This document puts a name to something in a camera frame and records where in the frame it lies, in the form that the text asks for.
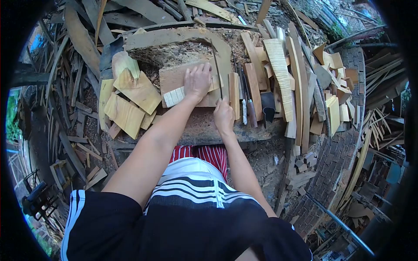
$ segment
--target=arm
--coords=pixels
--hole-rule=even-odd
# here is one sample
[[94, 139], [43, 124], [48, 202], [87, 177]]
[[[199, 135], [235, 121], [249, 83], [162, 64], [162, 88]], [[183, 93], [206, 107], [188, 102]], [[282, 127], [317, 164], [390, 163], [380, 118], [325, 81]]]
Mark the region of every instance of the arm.
[[207, 94], [211, 80], [209, 63], [187, 69], [186, 96], [166, 112], [138, 141], [125, 162], [114, 173], [103, 192], [126, 195], [145, 207], [153, 189], [170, 162], [191, 111]]
[[238, 144], [237, 137], [232, 130], [235, 115], [228, 100], [218, 101], [214, 111], [215, 125], [221, 135], [228, 152], [229, 167], [231, 168], [232, 183], [236, 190], [247, 193], [255, 198], [268, 217], [277, 217], [261, 192], [260, 185], [248, 162], [244, 152]]

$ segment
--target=hand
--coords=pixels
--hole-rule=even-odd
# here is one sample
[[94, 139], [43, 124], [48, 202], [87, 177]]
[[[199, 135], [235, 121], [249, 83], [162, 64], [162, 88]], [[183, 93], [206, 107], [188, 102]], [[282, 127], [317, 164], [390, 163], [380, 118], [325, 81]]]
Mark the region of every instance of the hand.
[[201, 63], [195, 66], [192, 71], [188, 68], [184, 74], [184, 92], [186, 97], [196, 99], [199, 103], [208, 93], [212, 83], [212, 66], [210, 63]]
[[224, 137], [234, 135], [232, 127], [234, 126], [235, 115], [234, 110], [229, 106], [228, 98], [224, 97], [223, 100], [219, 99], [216, 102], [216, 108], [213, 112], [215, 117], [215, 126], [219, 132], [219, 135]]

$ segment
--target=dark wood plank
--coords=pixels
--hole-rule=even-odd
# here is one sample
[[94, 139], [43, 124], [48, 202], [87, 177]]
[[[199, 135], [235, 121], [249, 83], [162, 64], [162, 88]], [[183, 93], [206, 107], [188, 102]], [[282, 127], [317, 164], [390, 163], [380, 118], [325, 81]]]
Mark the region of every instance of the dark wood plank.
[[157, 24], [176, 21], [174, 17], [148, 0], [114, 0], [114, 2], [142, 14], [145, 18]]

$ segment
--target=right hand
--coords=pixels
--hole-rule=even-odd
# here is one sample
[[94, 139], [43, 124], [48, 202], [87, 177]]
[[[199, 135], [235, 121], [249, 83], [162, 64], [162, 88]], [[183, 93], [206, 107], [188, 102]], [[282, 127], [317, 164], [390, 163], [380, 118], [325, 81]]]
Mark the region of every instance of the right hand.
[[234, 126], [235, 115], [234, 110], [231, 106], [229, 106], [229, 100], [227, 97], [224, 97], [223, 100], [219, 98], [216, 102], [214, 117], [216, 129], [222, 138], [234, 135], [232, 127]]

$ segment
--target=black and white striped fabric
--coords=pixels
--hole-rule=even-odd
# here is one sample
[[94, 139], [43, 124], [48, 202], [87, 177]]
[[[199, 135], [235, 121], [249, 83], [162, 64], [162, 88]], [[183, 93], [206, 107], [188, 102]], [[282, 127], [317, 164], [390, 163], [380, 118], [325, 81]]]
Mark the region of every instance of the black and white striped fabric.
[[170, 163], [144, 211], [117, 193], [75, 190], [61, 246], [67, 260], [311, 260], [291, 224], [268, 218], [198, 158]]

